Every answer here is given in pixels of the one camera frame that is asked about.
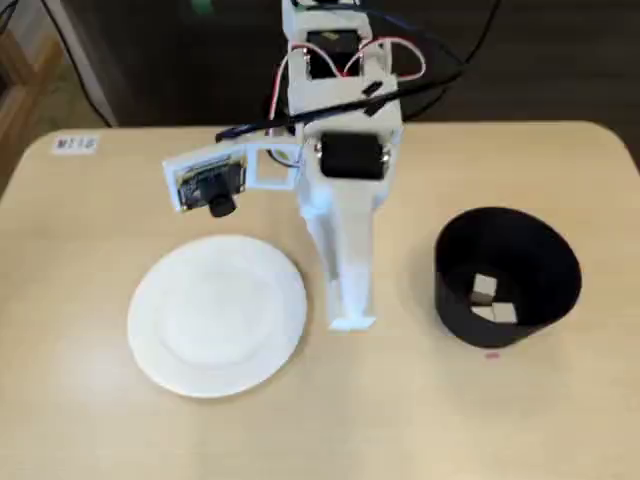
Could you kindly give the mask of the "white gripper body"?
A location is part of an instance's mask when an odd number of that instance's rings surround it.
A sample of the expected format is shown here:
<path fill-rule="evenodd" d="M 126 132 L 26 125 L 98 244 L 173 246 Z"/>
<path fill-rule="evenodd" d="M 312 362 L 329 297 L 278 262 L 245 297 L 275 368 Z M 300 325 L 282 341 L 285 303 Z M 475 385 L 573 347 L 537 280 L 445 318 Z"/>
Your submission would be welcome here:
<path fill-rule="evenodd" d="M 373 211 L 388 197 L 403 135 L 398 101 L 313 120 L 301 130 L 301 207 Z"/>

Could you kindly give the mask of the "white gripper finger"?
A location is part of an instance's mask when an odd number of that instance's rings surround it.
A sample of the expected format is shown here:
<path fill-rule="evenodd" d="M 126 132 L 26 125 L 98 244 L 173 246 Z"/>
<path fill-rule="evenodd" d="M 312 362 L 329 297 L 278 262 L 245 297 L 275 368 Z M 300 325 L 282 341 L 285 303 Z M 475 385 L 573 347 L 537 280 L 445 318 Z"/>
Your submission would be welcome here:
<path fill-rule="evenodd" d="M 335 197 L 331 208 L 337 278 L 331 283 L 330 328 L 362 331 L 375 322 L 372 300 L 373 203 L 371 197 Z"/>
<path fill-rule="evenodd" d="M 298 199 L 300 214 L 306 223 L 324 269 L 324 279 L 331 284 L 338 279 L 332 205 L 314 204 Z"/>

